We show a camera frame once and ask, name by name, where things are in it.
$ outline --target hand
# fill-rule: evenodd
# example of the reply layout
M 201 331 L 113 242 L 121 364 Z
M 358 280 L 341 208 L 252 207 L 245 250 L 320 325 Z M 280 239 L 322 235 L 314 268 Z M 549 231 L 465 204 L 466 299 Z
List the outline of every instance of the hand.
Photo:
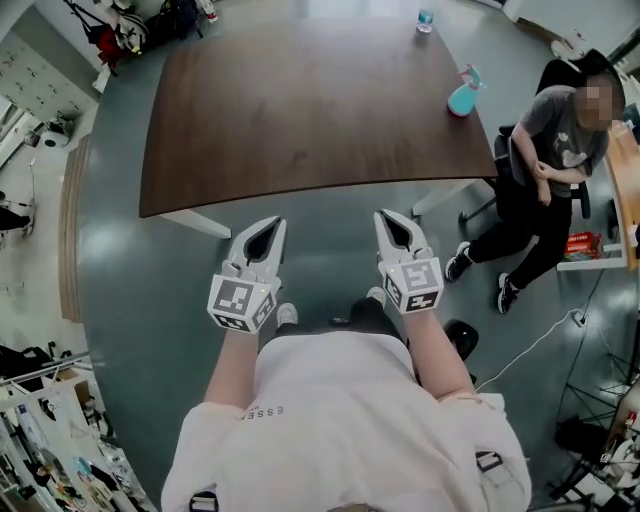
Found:
M 553 175 L 556 170 L 550 165 L 545 164 L 538 160 L 533 166 L 533 175 L 539 180 L 550 180 L 553 179 Z
M 538 183 L 538 201 L 540 201 L 544 206 L 549 206 L 551 204 L 551 190 L 549 189 L 549 184 L 546 181 Z

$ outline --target gray t-shirt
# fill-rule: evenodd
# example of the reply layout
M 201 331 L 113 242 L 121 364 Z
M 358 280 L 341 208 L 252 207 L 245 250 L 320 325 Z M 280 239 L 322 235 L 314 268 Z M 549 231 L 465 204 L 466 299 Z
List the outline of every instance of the gray t-shirt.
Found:
M 591 176 L 607 152 L 609 137 L 606 131 L 580 127 L 574 110 L 575 92 L 564 85 L 545 89 L 522 115 L 520 124 L 531 135 L 541 162 L 558 170 L 582 165 Z M 510 153 L 513 178 L 524 186 L 532 177 L 513 141 Z M 549 180 L 549 188 L 557 196 L 571 197 L 571 185 Z

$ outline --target sneaker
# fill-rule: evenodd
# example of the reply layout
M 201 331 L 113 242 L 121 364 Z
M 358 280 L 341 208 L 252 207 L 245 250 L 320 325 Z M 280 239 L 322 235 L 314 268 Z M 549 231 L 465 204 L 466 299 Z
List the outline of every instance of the sneaker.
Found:
M 278 319 L 278 327 L 282 324 L 298 324 L 298 310 L 290 302 L 285 302 L 278 306 L 278 312 L 276 313 Z
M 520 290 L 514 288 L 509 281 L 509 274 L 503 272 L 498 276 L 498 311 L 506 315 L 513 303 L 518 299 Z
M 379 286 L 374 286 L 367 292 L 367 298 L 369 297 L 376 299 L 380 304 L 382 304 L 382 309 L 387 305 L 387 294 L 384 293 L 384 290 Z
M 473 261 L 469 259 L 469 257 L 464 254 L 464 251 L 471 246 L 470 242 L 462 242 L 458 246 L 458 250 L 453 258 L 447 261 L 447 264 L 444 266 L 444 278 L 450 283 L 455 283 L 465 270 L 467 270 Z

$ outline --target dark hair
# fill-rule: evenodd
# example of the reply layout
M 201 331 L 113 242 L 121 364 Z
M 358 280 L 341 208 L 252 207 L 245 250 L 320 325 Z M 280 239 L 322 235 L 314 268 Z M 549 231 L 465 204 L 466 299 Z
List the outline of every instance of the dark hair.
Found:
M 622 118 L 626 100 L 620 78 L 606 72 L 599 75 L 591 75 L 587 77 L 584 87 L 611 87 L 614 119 Z

